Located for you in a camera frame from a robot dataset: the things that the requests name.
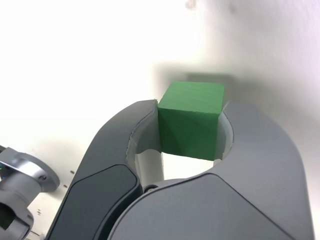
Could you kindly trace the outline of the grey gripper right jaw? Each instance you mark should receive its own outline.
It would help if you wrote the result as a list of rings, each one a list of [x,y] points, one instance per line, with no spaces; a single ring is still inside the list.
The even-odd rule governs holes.
[[[285,131],[255,106],[229,102],[226,156],[133,202],[111,240],[312,240],[302,158]]]

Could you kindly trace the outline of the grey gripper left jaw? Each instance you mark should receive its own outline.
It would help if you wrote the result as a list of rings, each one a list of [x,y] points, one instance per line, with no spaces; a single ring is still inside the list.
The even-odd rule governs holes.
[[[49,229],[49,240],[106,240],[120,215],[164,179],[155,99],[133,103],[97,132]]]

